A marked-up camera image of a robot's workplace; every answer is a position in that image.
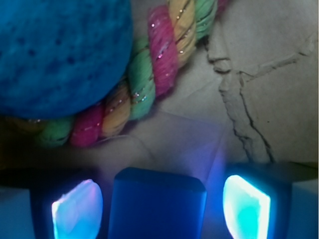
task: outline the blue ball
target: blue ball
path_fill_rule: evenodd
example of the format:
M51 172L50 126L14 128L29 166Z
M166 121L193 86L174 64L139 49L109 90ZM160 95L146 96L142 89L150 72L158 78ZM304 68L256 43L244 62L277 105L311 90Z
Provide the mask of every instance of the blue ball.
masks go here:
M128 63L130 0L1 0L0 114L53 119L101 100Z

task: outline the blue block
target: blue block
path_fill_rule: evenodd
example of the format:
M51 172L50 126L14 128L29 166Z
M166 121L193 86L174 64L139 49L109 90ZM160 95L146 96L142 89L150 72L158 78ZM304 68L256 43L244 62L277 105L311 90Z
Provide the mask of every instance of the blue block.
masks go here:
M109 238L200 238L206 197L196 178L126 168L115 177Z

